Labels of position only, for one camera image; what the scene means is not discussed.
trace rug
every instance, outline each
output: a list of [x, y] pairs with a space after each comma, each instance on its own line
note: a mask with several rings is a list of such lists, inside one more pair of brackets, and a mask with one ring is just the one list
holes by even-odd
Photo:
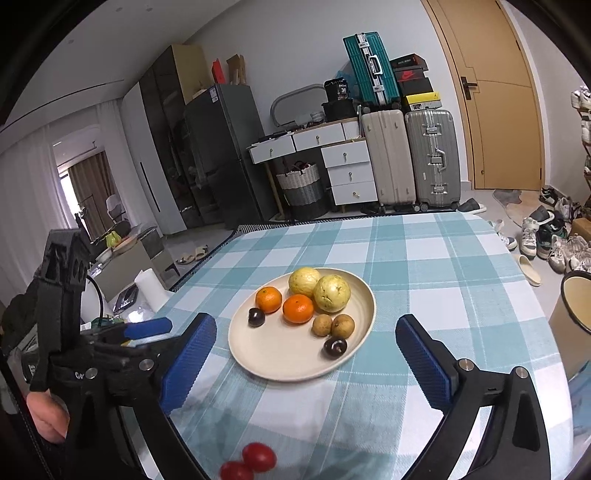
[[507, 217], [518, 226], [540, 205], [544, 206], [539, 199], [540, 192], [533, 190], [496, 189], [492, 196], [505, 209]]

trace checkered tablecloth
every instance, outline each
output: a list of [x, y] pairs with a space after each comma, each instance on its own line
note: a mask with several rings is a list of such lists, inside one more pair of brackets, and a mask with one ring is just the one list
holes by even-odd
[[[230, 319], [266, 282], [305, 265], [362, 277], [377, 302], [374, 329], [350, 361], [323, 378], [255, 378], [229, 352]], [[526, 367], [544, 414], [553, 478], [568, 471], [571, 407], [556, 344], [532, 288], [479, 217], [427, 213], [248, 233], [220, 249], [158, 316], [179, 333], [197, 312], [216, 318], [217, 342], [171, 418], [212, 478], [246, 444], [262, 442], [278, 464], [261, 480], [400, 479], [441, 419], [396, 345], [394, 326], [404, 313], [480, 369]], [[451, 478], [466, 473], [488, 414], [481, 409]]]

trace red cherry tomato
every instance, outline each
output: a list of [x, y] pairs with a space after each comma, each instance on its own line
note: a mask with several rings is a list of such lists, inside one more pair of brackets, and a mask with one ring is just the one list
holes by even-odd
[[242, 450], [244, 463], [255, 472], [268, 472], [277, 464], [277, 455], [263, 443], [249, 443]]
[[242, 462], [226, 462], [220, 468], [222, 480], [254, 480], [255, 474]]

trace curtain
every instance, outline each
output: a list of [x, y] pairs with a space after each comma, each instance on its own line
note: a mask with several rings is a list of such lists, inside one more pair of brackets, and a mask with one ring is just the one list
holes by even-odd
[[158, 225], [129, 153], [117, 100], [98, 104], [96, 112], [111, 174], [131, 225]]
[[105, 152], [71, 166], [68, 175], [78, 204], [86, 208], [84, 220], [90, 238], [94, 240], [113, 226], [106, 201], [115, 193], [115, 183]]
[[36, 130], [0, 154], [0, 301], [23, 293], [51, 229], [76, 228], [47, 138]]

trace orange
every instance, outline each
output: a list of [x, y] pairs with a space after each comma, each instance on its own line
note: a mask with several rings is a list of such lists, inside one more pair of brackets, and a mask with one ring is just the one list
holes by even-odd
[[305, 295], [292, 295], [283, 304], [283, 316], [291, 323], [308, 322], [312, 315], [314, 315], [314, 304]]
[[279, 310], [283, 296], [275, 287], [263, 287], [256, 293], [255, 303], [265, 313]]

